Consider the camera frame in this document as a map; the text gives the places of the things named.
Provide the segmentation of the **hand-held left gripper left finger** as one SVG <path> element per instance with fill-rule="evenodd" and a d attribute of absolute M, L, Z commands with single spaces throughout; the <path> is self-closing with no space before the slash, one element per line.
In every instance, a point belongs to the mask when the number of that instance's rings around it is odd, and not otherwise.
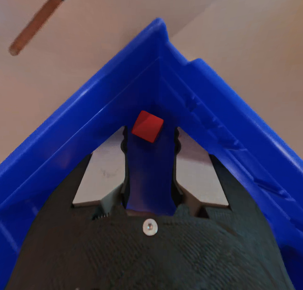
<path fill-rule="evenodd" d="M 122 143 L 127 138 L 127 127 L 122 126 L 92 153 L 72 205 L 99 206 L 111 210 L 121 203 L 121 192 L 126 180 L 126 155 Z"/>

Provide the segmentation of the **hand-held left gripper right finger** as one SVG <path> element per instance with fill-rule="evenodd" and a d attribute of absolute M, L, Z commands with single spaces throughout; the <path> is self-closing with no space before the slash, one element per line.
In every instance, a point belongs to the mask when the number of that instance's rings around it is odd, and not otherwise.
<path fill-rule="evenodd" d="M 189 207 L 229 207 L 209 153 L 183 129 L 175 129 L 173 181 Z"/>

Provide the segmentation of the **blue plastic bin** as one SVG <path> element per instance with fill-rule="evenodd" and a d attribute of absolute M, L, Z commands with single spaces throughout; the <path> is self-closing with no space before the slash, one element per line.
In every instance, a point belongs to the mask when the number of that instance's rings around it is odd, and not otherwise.
<path fill-rule="evenodd" d="M 1 289 L 39 211 L 64 178 L 146 110 L 164 119 L 154 146 L 130 130 L 130 172 L 156 213 L 172 214 L 174 131 L 216 156 L 267 218 L 296 289 L 302 289 L 302 159 L 202 59 L 188 61 L 154 19 L 1 163 Z"/>

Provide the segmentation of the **red wooden cube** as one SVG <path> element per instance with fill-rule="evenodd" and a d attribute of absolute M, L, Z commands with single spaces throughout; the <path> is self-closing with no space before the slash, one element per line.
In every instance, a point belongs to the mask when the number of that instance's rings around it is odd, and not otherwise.
<path fill-rule="evenodd" d="M 142 110 L 131 130 L 131 133 L 149 143 L 155 143 L 160 134 L 164 120 L 145 110 Z"/>

